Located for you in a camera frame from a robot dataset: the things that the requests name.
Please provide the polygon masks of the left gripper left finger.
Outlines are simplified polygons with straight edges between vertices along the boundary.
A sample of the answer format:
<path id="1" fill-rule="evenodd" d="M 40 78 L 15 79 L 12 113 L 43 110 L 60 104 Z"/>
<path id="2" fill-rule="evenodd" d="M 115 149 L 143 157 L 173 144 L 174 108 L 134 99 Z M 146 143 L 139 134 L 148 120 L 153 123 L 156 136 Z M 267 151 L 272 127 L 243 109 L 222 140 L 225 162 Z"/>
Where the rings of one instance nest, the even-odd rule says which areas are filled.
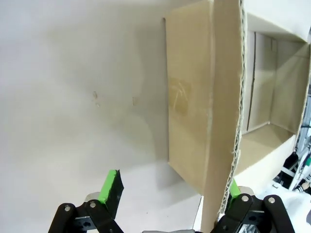
<path id="1" fill-rule="evenodd" d="M 72 203 L 59 205 L 50 233 L 122 233 L 115 218 L 124 186 L 119 170 L 110 170 L 98 197 L 84 201 L 76 207 Z"/>

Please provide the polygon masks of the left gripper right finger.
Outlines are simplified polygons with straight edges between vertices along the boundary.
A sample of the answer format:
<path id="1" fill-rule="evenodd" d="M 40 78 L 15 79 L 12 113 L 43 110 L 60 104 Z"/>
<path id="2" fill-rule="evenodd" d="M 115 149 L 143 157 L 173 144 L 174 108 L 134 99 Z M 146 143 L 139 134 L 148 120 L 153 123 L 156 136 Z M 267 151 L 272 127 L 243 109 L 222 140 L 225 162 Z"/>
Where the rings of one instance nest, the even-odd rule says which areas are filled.
<path id="1" fill-rule="evenodd" d="M 294 227 L 282 199 L 268 195 L 260 200 L 242 193 L 235 181 L 230 190 L 230 205 L 215 224 L 215 233 L 238 233 L 242 226 L 255 226 L 259 233 L 294 233 Z"/>

